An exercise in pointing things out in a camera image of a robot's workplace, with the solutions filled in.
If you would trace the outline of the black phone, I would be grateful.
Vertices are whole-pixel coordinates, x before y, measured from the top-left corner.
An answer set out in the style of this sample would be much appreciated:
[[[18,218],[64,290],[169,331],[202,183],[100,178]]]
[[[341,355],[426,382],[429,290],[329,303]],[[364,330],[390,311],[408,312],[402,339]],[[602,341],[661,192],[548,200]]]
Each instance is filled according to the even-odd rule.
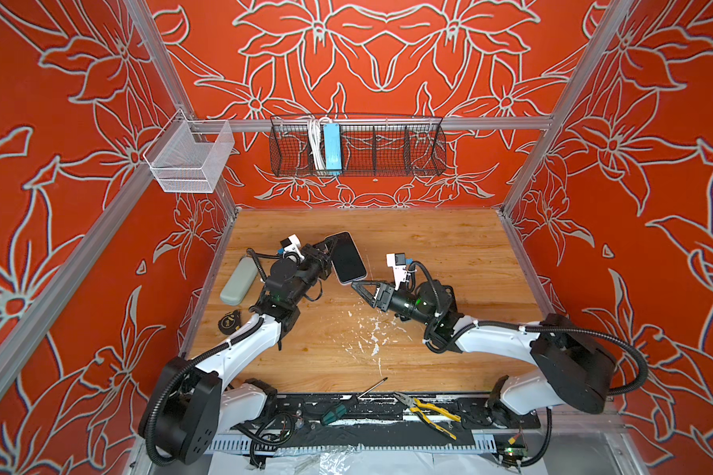
[[[368,271],[349,232],[342,232],[329,237],[332,243],[331,260],[342,285],[360,281],[368,276]]]

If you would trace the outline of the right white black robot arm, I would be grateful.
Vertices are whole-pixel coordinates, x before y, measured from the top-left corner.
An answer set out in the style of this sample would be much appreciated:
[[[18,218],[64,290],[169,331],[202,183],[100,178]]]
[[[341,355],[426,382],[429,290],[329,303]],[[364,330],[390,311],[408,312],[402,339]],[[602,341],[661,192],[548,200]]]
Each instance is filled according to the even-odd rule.
[[[362,280],[351,287],[372,308],[421,324],[430,352],[486,353],[532,366],[527,374],[497,380],[490,411],[522,416],[568,405],[600,414],[609,397],[639,390],[648,381],[643,352],[617,336],[580,328],[559,314],[530,324],[481,320],[461,313],[453,287],[420,261],[393,270],[392,282]]]

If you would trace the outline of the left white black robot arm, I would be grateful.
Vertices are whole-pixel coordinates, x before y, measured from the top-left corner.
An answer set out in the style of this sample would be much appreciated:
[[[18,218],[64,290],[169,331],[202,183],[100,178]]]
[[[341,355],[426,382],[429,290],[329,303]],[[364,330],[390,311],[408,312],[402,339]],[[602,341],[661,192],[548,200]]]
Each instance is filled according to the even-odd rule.
[[[301,245],[290,236],[271,256],[269,270],[261,265],[264,255],[247,250],[263,281],[251,318],[215,348],[191,359],[176,356],[162,368],[139,425],[154,465],[194,463],[217,431],[253,421],[265,411],[271,397],[267,390],[251,382],[231,384],[263,352],[281,346],[300,316],[299,302],[331,275],[337,243],[327,237]]]

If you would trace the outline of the grey-green glasses case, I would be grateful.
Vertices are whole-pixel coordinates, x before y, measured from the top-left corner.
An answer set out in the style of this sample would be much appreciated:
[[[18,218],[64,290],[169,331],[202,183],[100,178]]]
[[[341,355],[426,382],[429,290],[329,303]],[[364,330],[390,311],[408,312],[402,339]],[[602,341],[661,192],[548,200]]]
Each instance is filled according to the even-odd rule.
[[[259,269],[250,256],[243,257],[220,292],[220,300],[228,306],[239,306],[255,282],[259,281]]]

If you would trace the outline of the light blue box in basket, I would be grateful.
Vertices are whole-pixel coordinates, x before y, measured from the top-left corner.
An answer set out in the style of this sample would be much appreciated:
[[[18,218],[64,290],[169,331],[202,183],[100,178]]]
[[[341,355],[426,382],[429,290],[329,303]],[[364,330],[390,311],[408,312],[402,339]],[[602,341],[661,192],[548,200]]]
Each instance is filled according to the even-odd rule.
[[[338,175],[343,170],[341,127],[337,123],[325,123],[323,126],[326,170]]]

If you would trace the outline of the small yellow black tape measure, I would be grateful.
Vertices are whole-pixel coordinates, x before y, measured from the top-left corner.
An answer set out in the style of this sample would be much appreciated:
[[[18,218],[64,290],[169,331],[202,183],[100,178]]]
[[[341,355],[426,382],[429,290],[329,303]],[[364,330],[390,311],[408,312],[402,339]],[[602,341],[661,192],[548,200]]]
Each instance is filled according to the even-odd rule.
[[[221,334],[225,336],[231,336],[234,332],[237,332],[242,326],[242,312],[240,309],[233,310],[225,314],[218,321],[218,330]]]

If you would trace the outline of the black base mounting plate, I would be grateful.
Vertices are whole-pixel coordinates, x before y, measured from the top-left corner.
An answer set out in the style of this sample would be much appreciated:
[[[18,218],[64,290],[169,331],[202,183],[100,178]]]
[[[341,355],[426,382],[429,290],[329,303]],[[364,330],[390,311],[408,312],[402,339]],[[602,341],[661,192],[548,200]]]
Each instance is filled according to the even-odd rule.
[[[354,397],[353,393],[286,393],[269,399],[271,409],[257,419],[243,423],[245,428],[260,427],[277,413],[289,413],[296,421],[320,423],[330,408]],[[541,426],[535,413],[513,416],[508,421],[498,421],[486,407],[486,393],[418,393],[414,396],[424,404],[433,404],[459,417],[463,429],[538,429]],[[388,424],[418,419],[409,414],[409,409],[391,393],[368,394],[354,408],[334,424],[341,426]]]

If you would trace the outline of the green handled screwdriver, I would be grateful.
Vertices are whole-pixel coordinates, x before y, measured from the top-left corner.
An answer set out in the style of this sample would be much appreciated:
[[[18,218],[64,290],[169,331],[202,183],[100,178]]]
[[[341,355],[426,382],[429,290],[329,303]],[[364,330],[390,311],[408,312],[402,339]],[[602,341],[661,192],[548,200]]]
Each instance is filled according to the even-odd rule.
[[[330,407],[321,417],[320,417],[320,423],[323,426],[330,426],[336,421],[339,421],[340,419],[343,419],[343,417],[360,402],[360,399],[362,397],[370,394],[370,392],[376,390],[379,386],[382,386],[387,381],[387,377],[384,377],[380,379],[376,384],[370,386],[370,388],[362,391],[362,393],[358,393],[355,395],[352,395],[349,399],[346,400],[341,400],[338,403],[334,404],[332,407]]]

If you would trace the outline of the white mesh wall basket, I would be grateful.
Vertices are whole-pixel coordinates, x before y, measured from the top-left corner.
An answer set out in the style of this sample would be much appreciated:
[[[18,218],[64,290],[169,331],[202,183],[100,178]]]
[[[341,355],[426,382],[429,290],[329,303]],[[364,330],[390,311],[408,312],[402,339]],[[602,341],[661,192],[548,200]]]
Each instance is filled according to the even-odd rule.
[[[166,193],[212,193],[234,148],[228,121],[204,132],[198,121],[177,111],[144,152],[144,160]]]

